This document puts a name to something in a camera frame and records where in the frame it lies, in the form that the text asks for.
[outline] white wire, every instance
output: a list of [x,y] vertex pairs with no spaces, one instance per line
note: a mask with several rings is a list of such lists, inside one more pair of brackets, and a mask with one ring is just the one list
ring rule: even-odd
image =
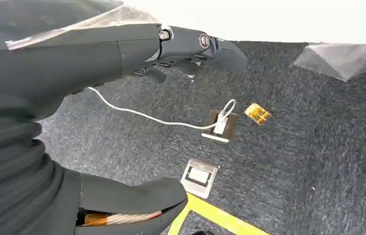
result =
[[[133,114],[137,114],[137,115],[141,115],[143,117],[146,117],[148,119],[151,119],[151,120],[154,120],[156,122],[159,122],[159,123],[162,123],[164,125],[179,125],[179,126],[188,126],[188,127],[191,127],[191,128],[194,128],[194,129],[199,129],[199,130],[205,130],[205,129],[209,129],[209,128],[212,128],[212,127],[215,127],[218,123],[215,122],[214,124],[212,125],[209,125],[209,126],[194,126],[194,125],[190,125],[190,124],[187,124],[187,123],[182,123],[182,122],[168,122],[168,121],[162,121],[160,119],[156,119],[154,117],[151,117],[151,116],[148,116],[146,114],[143,114],[143,113],[140,113],[140,112],[137,112],[135,110],[132,110],[132,109],[124,109],[124,108],[119,108],[119,107],[116,107],[115,105],[109,103],[101,94],[100,92],[98,92],[95,88],[93,87],[88,87],[88,89],[96,92],[96,94],[99,95],[100,99],[102,99],[102,101],[108,105],[109,107],[113,108],[113,109],[116,109],[116,110],[120,110],[120,111],[126,111],[126,112],[130,112],[130,113],[133,113]],[[233,103],[232,107],[229,109],[229,111],[226,112],[226,109],[227,107]],[[221,114],[224,114],[223,118],[227,118],[231,112],[233,111],[233,109],[235,108],[235,105],[236,105],[236,101],[234,99],[231,99],[229,102],[226,103],[226,105],[224,106],[223,110],[220,112]]]

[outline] gray carpet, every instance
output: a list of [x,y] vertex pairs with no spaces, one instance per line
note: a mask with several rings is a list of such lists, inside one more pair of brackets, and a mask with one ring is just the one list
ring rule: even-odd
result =
[[[164,84],[122,79],[99,90],[112,103],[157,118],[203,125],[235,98],[234,140],[108,109],[91,91],[69,96],[40,138],[63,166],[137,185],[180,178],[189,158],[220,165],[211,204],[271,234],[366,234],[366,74],[347,83],[292,65],[303,44],[239,43],[242,73],[172,70]],[[273,117],[258,126],[242,111]],[[230,234],[191,214],[181,234]]]

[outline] metal screw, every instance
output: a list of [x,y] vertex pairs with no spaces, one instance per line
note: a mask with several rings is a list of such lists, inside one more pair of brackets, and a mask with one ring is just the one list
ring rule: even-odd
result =
[[200,34],[200,37],[198,38],[198,41],[200,42],[200,46],[201,46],[203,49],[207,49],[207,48],[209,48],[209,45],[210,45],[210,39],[209,39],[209,36],[207,36],[207,34],[205,34],[205,33],[201,33],[201,34]]
[[167,30],[163,30],[160,32],[160,39],[161,40],[168,40],[170,39],[170,33]]

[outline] yellow floor tape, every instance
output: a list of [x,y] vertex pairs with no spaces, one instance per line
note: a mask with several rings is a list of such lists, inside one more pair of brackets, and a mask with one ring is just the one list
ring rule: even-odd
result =
[[264,231],[216,208],[198,197],[187,193],[189,201],[180,215],[171,224],[168,235],[178,235],[190,211],[205,217],[236,235],[269,235]]

